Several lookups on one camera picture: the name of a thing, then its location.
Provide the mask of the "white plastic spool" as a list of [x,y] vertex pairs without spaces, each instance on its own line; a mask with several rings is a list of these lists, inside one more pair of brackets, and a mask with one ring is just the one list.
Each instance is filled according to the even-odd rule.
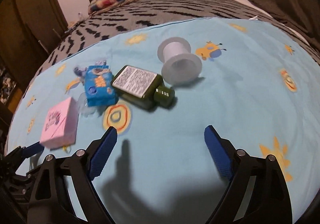
[[186,39],[171,37],[163,41],[157,50],[158,59],[163,63],[161,75],[170,85],[188,84],[198,78],[202,62],[191,53]]

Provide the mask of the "clear plastic wrapper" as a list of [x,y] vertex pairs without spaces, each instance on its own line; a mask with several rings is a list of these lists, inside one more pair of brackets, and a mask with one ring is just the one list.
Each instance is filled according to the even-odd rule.
[[97,106],[90,107],[88,105],[88,100],[85,93],[80,94],[77,104],[78,104],[79,114],[83,117],[88,117],[89,115],[93,115],[98,110]]

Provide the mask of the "grey black striped blanket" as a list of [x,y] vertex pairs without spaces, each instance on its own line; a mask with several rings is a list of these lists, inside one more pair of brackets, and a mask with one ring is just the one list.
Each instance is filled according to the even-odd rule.
[[120,33],[193,18],[249,19],[254,16],[283,30],[319,63],[318,50],[312,48],[304,37],[247,0],[138,0],[88,17],[76,25],[36,73],[39,75],[84,48]]

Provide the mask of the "blue snack packet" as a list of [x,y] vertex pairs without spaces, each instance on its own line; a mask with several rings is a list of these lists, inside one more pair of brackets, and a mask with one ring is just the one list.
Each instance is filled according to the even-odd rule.
[[113,75],[109,66],[89,66],[85,74],[85,94],[88,107],[112,106],[118,102],[111,85]]

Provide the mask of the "light blue cartoon sheet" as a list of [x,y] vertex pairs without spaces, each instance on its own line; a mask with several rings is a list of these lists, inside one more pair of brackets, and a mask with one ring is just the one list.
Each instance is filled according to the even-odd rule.
[[221,55],[202,61],[199,78],[175,88],[170,109],[133,104],[80,116],[69,153],[85,149],[107,126],[118,140],[93,184],[116,223],[205,223],[225,189],[204,142],[211,125],[251,156],[274,152],[289,188],[293,220],[319,190],[319,65],[280,29],[257,20],[192,19],[123,33],[86,48],[37,76],[11,124],[8,150],[40,139],[48,110],[78,99],[75,67],[106,61],[159,73],[159,45],[186,39],[192,51],[212,42]]

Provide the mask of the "small purple toy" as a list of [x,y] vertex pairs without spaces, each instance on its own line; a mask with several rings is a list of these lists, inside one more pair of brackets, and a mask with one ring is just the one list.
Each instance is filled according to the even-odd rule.
[[[106,60],[96,61],[96,63],[94,65],[95,66],[107,66],[107,61]],[[85,79],[87,70],[88,70],[88,66],[87,67],[75,66],[73,68],[74,74],[76,74],[76,76],[79,77],[80,80]]]

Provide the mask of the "pink gift box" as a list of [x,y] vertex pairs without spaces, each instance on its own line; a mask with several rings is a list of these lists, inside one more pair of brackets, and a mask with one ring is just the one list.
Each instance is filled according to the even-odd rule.
[[53,106],[44,121],[40,144],[47,149],[73,145],[76,140],[78,118],[78,105],[72,97]]

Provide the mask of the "brown wooden wardrobe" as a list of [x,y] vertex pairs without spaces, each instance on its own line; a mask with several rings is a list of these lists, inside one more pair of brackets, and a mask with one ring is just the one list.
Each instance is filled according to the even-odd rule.
[[28,88],[66,29],[58,0],[1,1],[1,63],[21,90]]

